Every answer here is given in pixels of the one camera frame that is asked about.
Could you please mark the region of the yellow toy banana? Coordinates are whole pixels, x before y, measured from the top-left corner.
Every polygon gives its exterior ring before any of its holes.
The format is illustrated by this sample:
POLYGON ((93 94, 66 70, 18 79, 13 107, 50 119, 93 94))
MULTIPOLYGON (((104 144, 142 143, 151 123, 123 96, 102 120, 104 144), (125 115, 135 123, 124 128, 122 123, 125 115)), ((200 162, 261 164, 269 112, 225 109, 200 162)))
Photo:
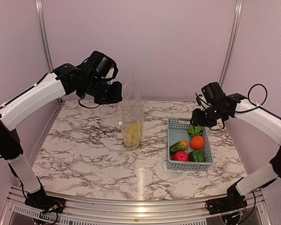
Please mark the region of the yellow toy banana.
POLYGON ((139 146, 139 144, 140 144, 140 142, 141 142, 141 139, 139 139, 139 138, 135 138, 135 139, 132 139, 130 136, 129 136, 129 129, 128 129, 128 131, 127 131, 127 134, 126 134, 126 145, 129 147, 129 148, 131 148, 131 149, 136 149, 138 146, 139 146))

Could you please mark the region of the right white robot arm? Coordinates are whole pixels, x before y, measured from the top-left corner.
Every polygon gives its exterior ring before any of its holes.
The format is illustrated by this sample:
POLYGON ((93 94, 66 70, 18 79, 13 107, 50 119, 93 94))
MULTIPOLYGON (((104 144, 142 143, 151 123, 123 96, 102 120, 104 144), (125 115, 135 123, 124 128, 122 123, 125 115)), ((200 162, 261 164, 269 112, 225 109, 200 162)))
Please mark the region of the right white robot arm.
POLYGON ((278 152, 267 165, 236 181, 227 189, 226 197, 206 202, 206 209, 213 215, 241 208, 246 204, 245 195, 258 188, 267 187, 277 178, 281 178, 281 119, 261 105, 252 104, 248 98, 238 93, 213 96, 209 101, 211 106, 207 109, 193 110, 190 119, 192 125, 211 128, 216 126, 218 119, 226 121, 237 118, 260 130, 279 145, 278 152))

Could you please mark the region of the clear zip top bag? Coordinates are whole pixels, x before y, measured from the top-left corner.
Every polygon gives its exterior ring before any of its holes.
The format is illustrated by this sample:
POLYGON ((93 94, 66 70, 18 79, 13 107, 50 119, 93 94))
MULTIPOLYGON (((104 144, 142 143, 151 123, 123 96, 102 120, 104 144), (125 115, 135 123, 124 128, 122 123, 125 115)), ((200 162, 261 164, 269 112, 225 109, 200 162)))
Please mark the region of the clear zip top bag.
POLYGON ((117 103, 119 127, 126 145, 126 134, 130 125, 144 123, 144 111, 137 83, 131 76, 122 87, 122 101, 117 103))

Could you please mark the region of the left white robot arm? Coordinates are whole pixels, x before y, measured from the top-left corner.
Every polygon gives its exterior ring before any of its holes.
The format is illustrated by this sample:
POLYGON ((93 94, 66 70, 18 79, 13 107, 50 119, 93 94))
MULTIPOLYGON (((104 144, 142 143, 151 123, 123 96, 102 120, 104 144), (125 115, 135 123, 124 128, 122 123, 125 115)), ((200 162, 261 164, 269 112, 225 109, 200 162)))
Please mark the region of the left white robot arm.
POLYGON ((45 193, 39 178, 24 155, 17 126, 46 104, 73 92, 84 99, 94 97, 97 105, 118 103, 122 100, 122 84, 114 82, 118 68, 115 62, 99 64, 64 64, 45 74, 13 99, 0 105, 0 156, 5 159, 14 176, 27 190, 25 204, 48 209, 54 205, 62 208, 64 199, 45 193))

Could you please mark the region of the yellow toy lemon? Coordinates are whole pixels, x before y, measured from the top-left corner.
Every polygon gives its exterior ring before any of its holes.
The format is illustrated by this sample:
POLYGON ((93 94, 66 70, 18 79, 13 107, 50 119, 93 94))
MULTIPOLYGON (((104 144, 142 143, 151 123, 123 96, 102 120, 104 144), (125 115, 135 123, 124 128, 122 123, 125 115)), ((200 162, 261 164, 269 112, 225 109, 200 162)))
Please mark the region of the yellow toy lemon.
POLYGON ((132 139, 139 138, 142 139, 143 136, 143 125, 139 123, 134 123, 129 127, 129 136, 132 139))

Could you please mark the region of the grey plastic basket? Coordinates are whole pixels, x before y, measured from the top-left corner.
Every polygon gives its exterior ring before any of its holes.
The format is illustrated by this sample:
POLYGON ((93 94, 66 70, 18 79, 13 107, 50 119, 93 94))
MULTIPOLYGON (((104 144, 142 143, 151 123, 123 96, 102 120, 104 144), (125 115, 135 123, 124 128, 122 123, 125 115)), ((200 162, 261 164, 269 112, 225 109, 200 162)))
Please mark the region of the grey plastic basket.
POLYGON ((192 137, 188 133, 190 127, 190 120, 185 118, 168 118, 167 120, 167 168, 170 170, 182 170, 182 171, 207 171, 208 168, 214 163, 212 151, 205 128, 202 129, 202 138, 205 140, 205 144, 202 147, 204 153, 203 162, 194 161, 177 161, 173 160, 174 153, 170 150, 170 147, 178 142, 184 141, 186 155, 193 152, 191 147, 192 137))

